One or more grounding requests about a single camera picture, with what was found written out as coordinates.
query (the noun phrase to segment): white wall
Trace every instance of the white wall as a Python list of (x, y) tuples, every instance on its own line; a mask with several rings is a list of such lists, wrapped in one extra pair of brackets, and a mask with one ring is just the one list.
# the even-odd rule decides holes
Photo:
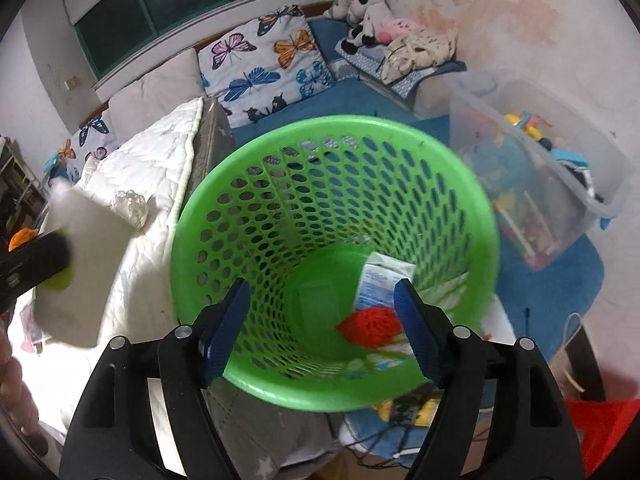
[(18, 14), (0, 43), (0, 134), (10, 138), (37, 178), (68, 137), (40, 83)]
[[(611, 132), (639, 167), (640, 35), (618, 0), (388, 1), (397, 16), (457, 27), (458, 57), (470, 68), (524, 72)], [(606, 276), (586, 322), (607, 393), (618, 397), (640, 394), (638, 232), (636, 177), (625, 212), (607, 231), (590, 232)]]
[[(100, 99), (92, 88), (96, 78), (69, 23), (63, 0), (27, 0), (22, 18), (40, 81), (72, 134)], [(80, 84), (67, 90), (64, 83), (72, 76), (77, 76)]]

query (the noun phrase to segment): folded blanket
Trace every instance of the folded blanket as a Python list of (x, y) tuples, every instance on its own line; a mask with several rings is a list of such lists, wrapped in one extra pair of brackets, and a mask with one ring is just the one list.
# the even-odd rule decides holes
[[(382, 82), (382, 62), (385, 59), (386, 47), (383, 45), (361, 46), (355, 54), (347, 54), (342, 49), (342, 46), (340, 45), (341, 43), (342, 40), (335, 45), (335, 51), (338, 54), (340, 54), (354, 67)], [(388, 87), (401, 98), (406, 99), (414, 87), (416, 87), (423, 79), (447, 72), (465, 71), (466, 65), (462, 61), (447, 61), (440, 66), (432, 66), (429, 68), (423, 68), (422, 70), (409, 72), (405, 77), (395, 81)]]

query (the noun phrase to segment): pink plush toy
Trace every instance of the pink plush toy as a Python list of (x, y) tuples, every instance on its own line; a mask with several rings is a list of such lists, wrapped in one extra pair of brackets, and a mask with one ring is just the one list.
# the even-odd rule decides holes
[(385, 45), (391, 43), (395, 38), (405, 36), (411, 31), (420, 28), (420, 24), (414, 22), (414, 20), (396, 18), (385, 2), (370, 6), (367, 9), (362, 25), (365, 36), (374, 36), (378, 43)]
[(376, 29), (376, 40), (379, 43), (388, 45), (395, 38), (406, 36), (410, 32), (420, 28), (418, 22), (414, 22), (410, 18), (396, 18), (390, 21), (384, 21), (380, 24), (380, 32)]

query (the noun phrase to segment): yellow object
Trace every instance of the yellow object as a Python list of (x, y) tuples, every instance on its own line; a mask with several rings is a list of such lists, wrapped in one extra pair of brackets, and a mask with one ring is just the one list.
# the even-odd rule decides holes
[(27, 243), (29, 240), (33, 240), (36, 236), (38, 236), (38, 232), (35, 229), (20, 229), (9, 241), (9, 252)]
[[(513, 126), (515, 126), (522, 120), (522, 117), (516, 114), (506, 114), (504, 118), (507, 119), (511, 124), (513, 124)], [(542, 134), (540, 133), (540, 130), (537, 128), (534, 128), (533, 126), (529, 126), (528, 124), (525, 124), (525, 126), (523, 127), (523, 130), (529, 135), (529, 137), (531, 137), (536, 142), (542, 139)]]
[[(415, 414), (414, 426), (420, 426), (428, 428), (433, 423), (433, 417), (436, 416), (438, 405), (440, 404), (440, 396), (436, 395), (428, 399)], [(394, 402), (392, 399), (387, 399), (379, 404), (372, 406), (374, 410), (378, 412), (378, 416), (384, 422), (389, 422), (391, 414), (394, 410)]]

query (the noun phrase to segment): human hand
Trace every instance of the human hand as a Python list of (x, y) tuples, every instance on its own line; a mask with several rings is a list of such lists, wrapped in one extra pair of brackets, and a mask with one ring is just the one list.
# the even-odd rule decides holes
[(36, 433), (38, 409), (22, 380), (22, 367), (12, 353), (9, 338), (0, 328), (0, 405), (23, 433)]

